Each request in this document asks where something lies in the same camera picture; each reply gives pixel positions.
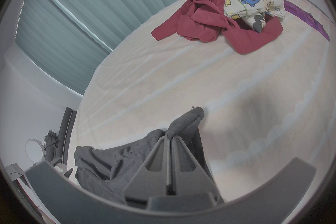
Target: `mattress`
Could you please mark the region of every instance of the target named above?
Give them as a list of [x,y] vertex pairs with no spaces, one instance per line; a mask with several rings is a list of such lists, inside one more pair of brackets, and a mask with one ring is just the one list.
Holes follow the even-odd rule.
[[78,109],[68,169],[76,170],[76,146],[126,144],[200,106],[204,153],[223,198],[251,192],[299,157],[317,168],[303,204],[336,151],[335,26],[307,0],[288,0],[330,42],[290,13],[275,41],[244,56],[222,34],[210,43],[177,34],[156,41],[151,31],[185,1],[150,17],[98,66]]

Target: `curtain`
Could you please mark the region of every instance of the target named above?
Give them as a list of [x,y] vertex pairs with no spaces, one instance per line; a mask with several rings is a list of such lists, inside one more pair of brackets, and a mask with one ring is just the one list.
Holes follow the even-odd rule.
[[[148,18],[176,0],[58,0],[114,49]],[[25,0],[16,43],[59,82],[83,94],[109,53],[51,0]]]

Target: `gray garment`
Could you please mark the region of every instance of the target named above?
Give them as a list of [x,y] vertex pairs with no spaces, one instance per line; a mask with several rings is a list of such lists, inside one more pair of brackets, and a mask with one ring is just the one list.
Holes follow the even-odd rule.
[[76,179],[91,193],[124,204],[125,187],[162,136],[166,134],[172,139],[179,135],[186,145],[202,148],[201,140],[195,145],[193,137],[199,136],[198,125],[203,117],[203,109],[197,107],[175,119],[166,132],[157,129],[127,145],[104,150],[78,146],[75,151]]

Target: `purple cloth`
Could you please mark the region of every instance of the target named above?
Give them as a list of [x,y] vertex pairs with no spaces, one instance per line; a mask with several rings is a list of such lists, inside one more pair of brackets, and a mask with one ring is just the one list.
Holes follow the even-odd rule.
[[292,2],[289,2],[287,0],[283,0],[283,5],[285,7],[285,10],[289,13],[292,13],[294,16],[297,16],[304,22],[308,23],[311,27],[319,31],[323,36],[330,41],[330,38],[326,31],[323,28],[323,25],[320,24],[317,20],[314,19],[313,15],[311,15],[308,12],[305,12],[298,6],[294,5]]

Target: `white cartoon print cloth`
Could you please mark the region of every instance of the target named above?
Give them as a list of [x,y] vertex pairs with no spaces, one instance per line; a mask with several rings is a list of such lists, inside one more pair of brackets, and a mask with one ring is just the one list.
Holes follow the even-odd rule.
[[265,14],[284,18],[284,0],[225,0],[224,14],[230,18],[242,18],[257,32],[265,26]]

